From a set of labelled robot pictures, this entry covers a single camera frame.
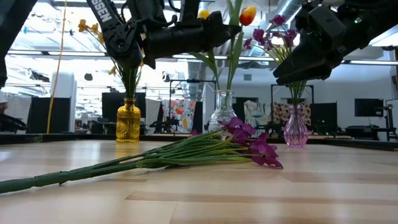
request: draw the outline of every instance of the yellow cable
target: yellow cable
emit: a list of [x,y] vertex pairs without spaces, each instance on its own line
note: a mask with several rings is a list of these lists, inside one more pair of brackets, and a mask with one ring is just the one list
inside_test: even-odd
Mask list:
[[61,65],[61,59],[62,59],[62,50],[63,50],[63,33],[65,32],[65,21],[66,21],[66,18],[67,18],[67,0],[65,0],[64,10],[63,10],[61,50],[60,50],[60,56],[58,58],[57,73],[55,74],[54,88],[53,88],[52,94],[51,94],[49,116],[47,118],[47,134],[50,134],[51,113],[52,113],[52,106],[54,104],[55,89],[57,88],[58,74],[60,72],[60,65]]

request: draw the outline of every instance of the white column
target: white column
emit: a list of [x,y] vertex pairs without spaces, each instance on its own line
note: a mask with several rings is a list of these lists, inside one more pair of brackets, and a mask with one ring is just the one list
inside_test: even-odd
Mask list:
[[215,92],[209,83],[205,83],[202,92],[203,99],[203,132],[205,132],[205,125],[210,120],[215,108]]
[[[51,92],[54,88],[55,76],[56,72],[52,75]],[[55,89],[54,97],[70,99],[69,132],[75,131],[76,91],[77,81],[75,74],[73,72],[60,71],[58,74],[57,88]]]

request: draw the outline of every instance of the pink glass vase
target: pink glass vase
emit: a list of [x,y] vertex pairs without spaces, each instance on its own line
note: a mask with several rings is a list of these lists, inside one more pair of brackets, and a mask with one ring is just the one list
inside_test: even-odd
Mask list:
[[284,138],[288,147],[305,147],[308,139],[308,129],[302,118],[303,108],[300,105],[289,107],[290,118],[284,130]]

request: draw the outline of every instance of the red tulip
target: red tulip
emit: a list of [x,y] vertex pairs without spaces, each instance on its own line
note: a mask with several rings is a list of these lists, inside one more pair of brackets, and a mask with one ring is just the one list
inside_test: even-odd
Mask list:
[[245,8],[242,14],[239,16],[239,21],[242,25],[248,26],[250,25],[256,16],[256,7],[250,6]]

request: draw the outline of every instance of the colorful artwork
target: colorful artwork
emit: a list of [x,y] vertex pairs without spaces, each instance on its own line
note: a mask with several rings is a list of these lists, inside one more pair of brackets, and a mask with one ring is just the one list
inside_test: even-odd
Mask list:
[[[169,116],[169,100],[164,100],[163,104],[163,120]],[[179,120],[177,129],[172,126],[175,133],[191,133],[193,126],[193,115],[195,113],[196,101],[193,100],[172,100],[171,101],[171,118]]]
[[[302,118],[307,125],[311,125],[311,109],[307,103],[300,103],[303,107]],[[279,124],[280,122],[287,122],[289,120],[289,106],[285,103],[274,103],[274,123]]]

